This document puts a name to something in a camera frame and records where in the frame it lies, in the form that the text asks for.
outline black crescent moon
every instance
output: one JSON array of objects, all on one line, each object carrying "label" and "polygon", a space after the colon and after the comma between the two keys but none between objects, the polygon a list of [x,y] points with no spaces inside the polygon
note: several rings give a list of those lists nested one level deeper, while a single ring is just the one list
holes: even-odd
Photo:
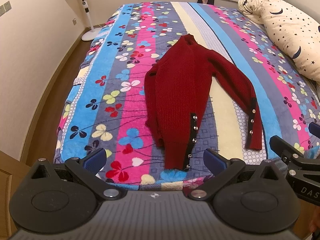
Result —
[{"label": "black crescent moon", "polygon": [[300,53],[301,53],[301,46],[299,46],[298,51],[292,56],[292,59],[299,57]]},{"label": "black crescent moon", "polygon": [[271,14],[282,14],[283,13],[283,10],[281,9],[281,11],[280,12],[277,12],[277,13],[272,13],[272,12],[270,12]]}]

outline wooden floor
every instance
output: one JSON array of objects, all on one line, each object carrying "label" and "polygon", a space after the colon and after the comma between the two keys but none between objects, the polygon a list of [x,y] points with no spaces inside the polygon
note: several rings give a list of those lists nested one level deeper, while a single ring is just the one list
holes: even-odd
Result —
[{"label": "wooden floor", "polygon": [[61,70],[44,104],[31,141],[26,164],[32,166],[39,158],[53,161],[58,128],[64,103],[78,75],[80,64],[84,61],[91,41],[80,41],[65,66]]}]

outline gray ribbed surface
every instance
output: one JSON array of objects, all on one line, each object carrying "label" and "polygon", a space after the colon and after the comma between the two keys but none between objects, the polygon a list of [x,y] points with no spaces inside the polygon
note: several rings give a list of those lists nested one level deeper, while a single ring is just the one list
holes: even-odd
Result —
[{"label": "gray ribbed surface", "polygon": [[104,202],[85,225],[59,235],[20,230],[11,240],[298,240],[289,231],[273,236],[238,232],[222,224],[208,204],[186,198],[181,191],[128,191],[126,197]]}]

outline floral blanket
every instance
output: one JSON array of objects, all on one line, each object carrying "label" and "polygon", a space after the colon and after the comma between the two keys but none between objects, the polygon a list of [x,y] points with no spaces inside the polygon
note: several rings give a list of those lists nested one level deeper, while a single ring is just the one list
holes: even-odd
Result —
[{"label": "floral blanket", "polygon": [[[145,126],[144,76],[187,33],[251,80],[263,123],[261,151],[244,148],[248,116],[212,78],[189,171],[164,169],[163,149]],[[191,189],[212,175],[203,163],[206,148],[259,164],[276,157],[268,143],[273,135],[301,152],[319,145],[308,131],[319,120],[312,85],[238,10],[185,2],[126,4],[106,22],[80,67],[58,127],[54,162],[102,147],[108,158],[97,176],[107,183],[134,190]]]}]

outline cream stripe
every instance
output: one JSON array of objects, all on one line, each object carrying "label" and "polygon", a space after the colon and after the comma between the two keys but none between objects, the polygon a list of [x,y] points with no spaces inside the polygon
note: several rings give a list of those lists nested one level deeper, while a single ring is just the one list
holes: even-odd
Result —
[{"label": "cream stripe", "polygon": [[[214,49],[214,47],[210,48],[207,46],[198,28],[181,7],[180,3],[171,3],[179,15],[187,33],[192,34],[200,45],[208,49]],[[217,126],[219,154],[227,159],[239,158],[243,160],[241,132],[233,101],[214,77],[212,78],[210,97],[212,98],[212,108]]]}]

